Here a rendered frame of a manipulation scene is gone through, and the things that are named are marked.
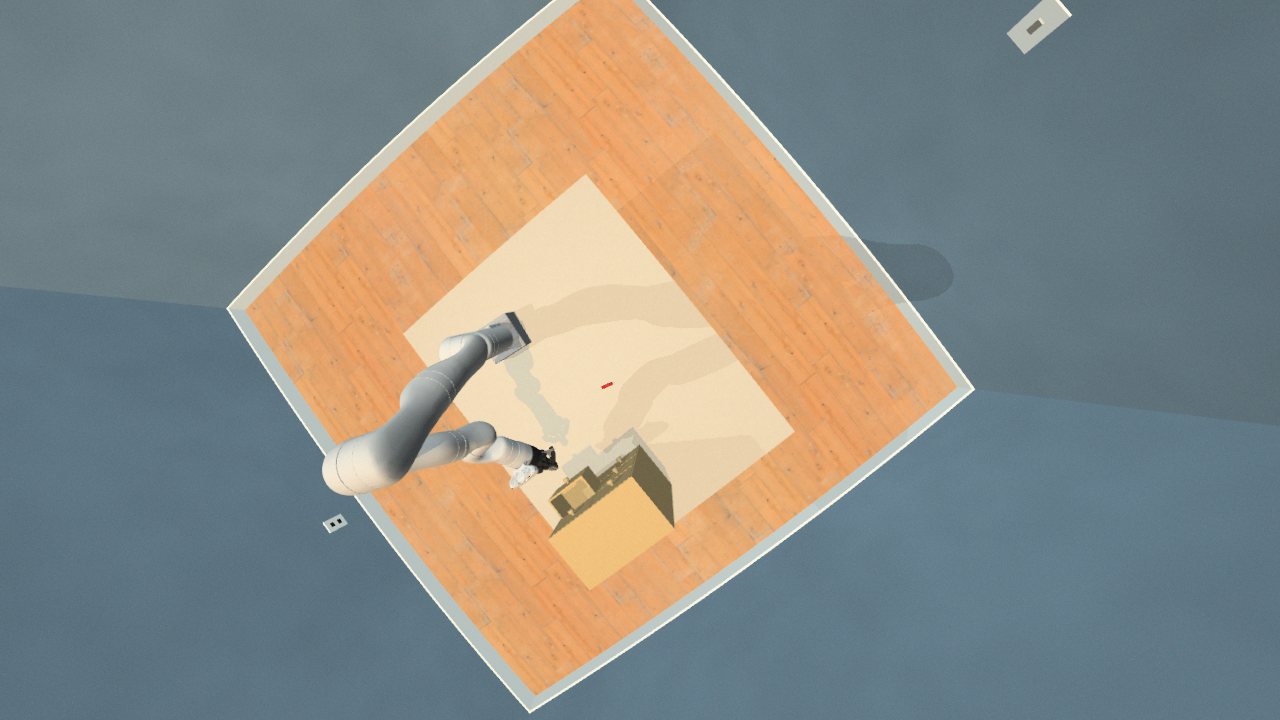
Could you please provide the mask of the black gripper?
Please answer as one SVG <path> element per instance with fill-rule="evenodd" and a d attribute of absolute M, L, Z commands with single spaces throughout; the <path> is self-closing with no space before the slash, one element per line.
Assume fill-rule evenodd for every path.
<path fill-rule="evenodd" d="M 543 470 L 550 470 L 550 471 L 554 470 L 556 471 L 558 469 L 558 464 L 556 462 L 556 450 L 553 448 L 553 446 L 550 446 L 549 450 L 547 450 L 547 451 L 545 450 L 539 450 L 539 448 L 536 448 L 532 445 L 530 445 L 530 446 L 532 448 L 532 460 L 531 460 L 531 462 L 529 465 L 536 465 L 538 470 L 539 470 L 538 474 L 543 473 Z M 547 455 L 549 457 L 547 457 Z M 538 465 L 538 462 L 539 462 L 539 465 Z M 554 462 L 554 464 L 552 464 L 552 462 Z M 543 465 L 543 466 L 540 466 L 540 465 Z"/>

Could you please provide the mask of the brown chest of drawers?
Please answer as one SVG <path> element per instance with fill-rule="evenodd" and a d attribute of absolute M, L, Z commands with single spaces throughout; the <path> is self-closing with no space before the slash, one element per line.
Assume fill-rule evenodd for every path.
<path fill-rule="evenodd" d="M 632 466 L 627 480 L 548 539 L 589 591 L 675 530 L 672 484 L 640 445 Z"/>

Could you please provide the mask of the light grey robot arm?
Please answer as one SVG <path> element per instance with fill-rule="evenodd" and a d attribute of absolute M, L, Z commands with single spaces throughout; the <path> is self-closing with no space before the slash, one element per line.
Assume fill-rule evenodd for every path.
<path fill-rule="evenodd" d="M 460 460 L 498 462 L 518 469 L 509 480 L 513 489 L 538 474 L 538 466 L 529 465 L 532 460 L 531 446 L 497 436 L 495 428 L 486 421 L 471 421 L 456 430 L 429 434 L 460 389 L 486 360 L 513 345 L 513 334 L 500 323 L 486 328 L 443 340 L 440 363 L 428 366 L 410 380 L 401 393 L 401 410 L 389 421 L 376 430 L 346 439 L 326 454 L 323 478 L 330 489 L 339 495 L 366 495 L 396 484 L 410 471 Z"/>

